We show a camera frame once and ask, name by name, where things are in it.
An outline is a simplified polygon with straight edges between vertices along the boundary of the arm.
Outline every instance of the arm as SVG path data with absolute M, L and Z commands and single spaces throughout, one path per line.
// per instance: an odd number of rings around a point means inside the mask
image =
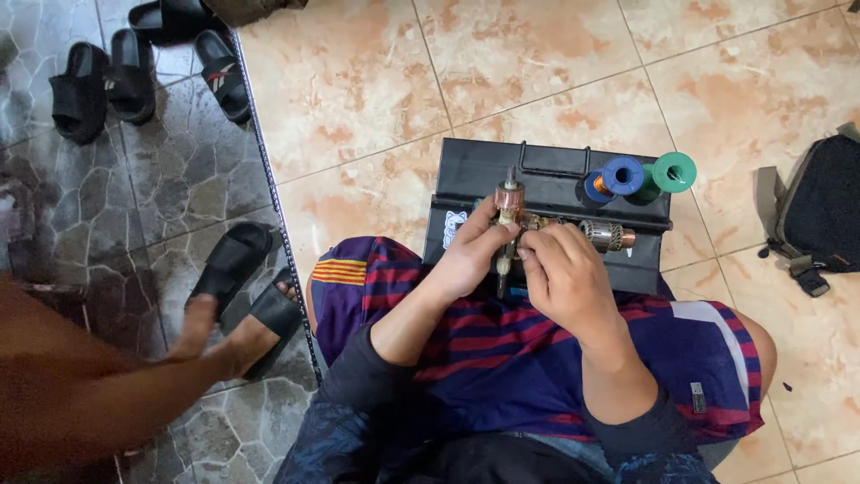
M 495 250 L 519 232 L 518 226 L 491 227 L 493 215 L 488 198 L 424 281 L 380 321 L 349 339 L 304 415 L 276 482 L 376 480 L 384 415 L 375 411 L 397 399 L 442 314 L 475 290 Z
M 636 353 L 585 236 L 572 225 L 528 232 L 519 255 L 532 305 L 580 342 L 584 417 L 621 481 L 712 480 L 683 416 Z

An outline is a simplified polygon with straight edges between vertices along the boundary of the black bag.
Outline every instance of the black bag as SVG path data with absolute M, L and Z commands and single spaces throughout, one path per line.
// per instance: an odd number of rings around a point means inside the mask
M 860 271 L 860 133 L 854 123 L 815 141 L 785 188 L 775 166 L 759 169 L 756 205 L 768 246 L 812 297 L 830 289 L 820 270 Z

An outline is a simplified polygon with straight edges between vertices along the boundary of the red and blue striped fabric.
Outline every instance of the red and blue striped fabric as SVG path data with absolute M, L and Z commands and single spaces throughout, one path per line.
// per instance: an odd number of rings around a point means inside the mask
M 335 266 L 346 270 L 332 271 Z M 323 256 L 311 276 L 311 299 L 326 363 L 427 270 L 412 251 L 383 237 L 347 239 Z M 333 277 L 338 272 L 341 280 Z M 355 283 L 358 275 L 363 284 Z M 479 288 L 445 311 L 419 361 L 415 391 L 399 408 L 411 422 L 408 433 L 426 440 L 504 430 L 592 441 L 581 418 L 576 338 L 527 299 L 500 301 L 491 293 Z M 749 333 L 719 302 L 666 296 L 617 295 L 640 358 L 687 417 L 698 444 L 750 434 L 764 422 L 759 358 Z M 695 408 L 691 384 L 701 385 L 705 408 Z

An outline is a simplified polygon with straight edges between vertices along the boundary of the person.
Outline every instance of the person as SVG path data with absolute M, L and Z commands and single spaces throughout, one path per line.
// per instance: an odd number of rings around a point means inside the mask
M 382 237 L 320 258 L 305 290 L 329 369 L 276 484 L 715 482 L 763 424 L 777 355 L 761 326 L 613 294 L 567 224 L 522 234 L 528 298 L 497 299 L 482 280 L 519 228 L 495 213 L 486 199 L 430 271 Z
M 297 301 L 295 288 L 274 285 Z M 193 298 L 159 362 L 104 343 L 0 279 L 0 481 L 84 465 L 158 437 L 216 382 L 239 378 L 280 338 L 255 316 L 204 354 L 216 300 Z

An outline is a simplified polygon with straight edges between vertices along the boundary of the sandal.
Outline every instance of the sandal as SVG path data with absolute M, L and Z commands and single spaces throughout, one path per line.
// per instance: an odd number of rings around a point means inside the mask
M 117 30 L 110 40 L 114 65 L 105 83 L 107 100 L 116 117 L 140 126 L 156 112 L 156 88 L 150 72 L 151 47 L 130 28 Z
M 156 0 L 128 11 L 134 33 L 156 46 L 186 42 L 224 24 L 200 0 Z
M 194 51 L 203 65 L 200 73 L 227 119 L 244 124 L 251 119 L 248 92 L 239 60 L 214 30 L 205 30 L 194 41 Z
M 52 117 L 60 136 L 86 145 L 101 134 L 108 114 L 104 84 L 108 64 L 108 55 L 99 47 L 88 42 L 71 46 L 65 72 L 49 79 Z
M 249 314 L 280 336 L 280 341 L 245 372 L 242 376 L 245 380 L 262 378 L 278 361 L 280 353 L 298 332 L 298 328 L 302 327 L 304 319 L 302 306 L 282 293 L 276 285 L 278 282 L 285 282 L 290 288 L 296 287 L 290 268 L 281 269 L 272 279 L 272 283 L 251 305 Z
M 242 222 L 227 231 L 206 258 L 206 267 L 200 274 L 189 300 L 196 295 L 209 294 L 218 300 L 218 319 L 248 281 L 248 278 L 266 260 L 272 250 L 273 237 L 262 224 Z

